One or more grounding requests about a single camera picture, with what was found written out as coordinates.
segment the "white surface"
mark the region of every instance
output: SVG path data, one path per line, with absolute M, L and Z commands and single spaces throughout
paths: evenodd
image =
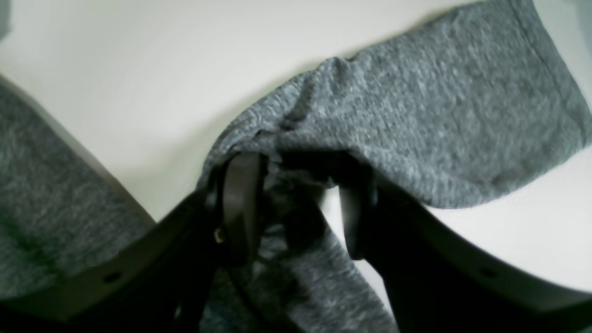
M 556 22 L 551 35 L 589 92 L 590 44 L 577 41 L 584 1 L 537 6 Z M 327 57 L 352 55 L 463 2 L 13 0 L 0 73 L 159 220 L 193 189 L 216 136 L 251 103 Z M 502 259 L 592 290 L 591 162 L 589 149 L 515 195 L 434 212 Z

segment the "black plastic part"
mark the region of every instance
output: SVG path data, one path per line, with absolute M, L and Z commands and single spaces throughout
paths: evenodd
M 0 302 L 0 331 L 194 331 L 218 266 L 220 166 L 145 237 L 105 264 Z
M 379 181 L 366 259 L 384 279 L 402 333 L 574 333 L 592 294 L 541 280 L 477 248 L 412 196 Z
M 343 158 L 342 168 L 348 171 L 347 177 L 339 180 L 339 197 L 343 219 L 343 233 L 349 257 L 364 259 L 370 238 L 370 223 L 377 209 L 378 192 L 374 170 L 361 157 Z
M 242 153 L 226 166 L 222 198 L 223 247 L 227 265 L 252 262 L 259 249 L 262 225 L 259 204 L 265 175 L 258 153 Z

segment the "gray sweatpants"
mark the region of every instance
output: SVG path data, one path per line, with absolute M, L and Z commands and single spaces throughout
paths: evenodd
M 271 157 L 266 190 L 279 213 L 256 262 L 232 272 L 266 321 L 285 330 L 394 332 L 327 228 L 286 240 L 285 217 L 299 205 L 288 193 L 314 175 L 283 170 L 278 150 L 353 149 L 426 204 L 468 207 L 524 186 L 590 143 L 590 111 L 532 2 L 493 0 L 281 85 L 223 132 L 200 182 L 227 152 Z M 292 221 L 291 232 L 298 226 Z M 108 260 L 147 230 L 29 106 L 0 88 L 0 297 Z M 201 326 L 262 329 L 226 271 L 216 274 Z

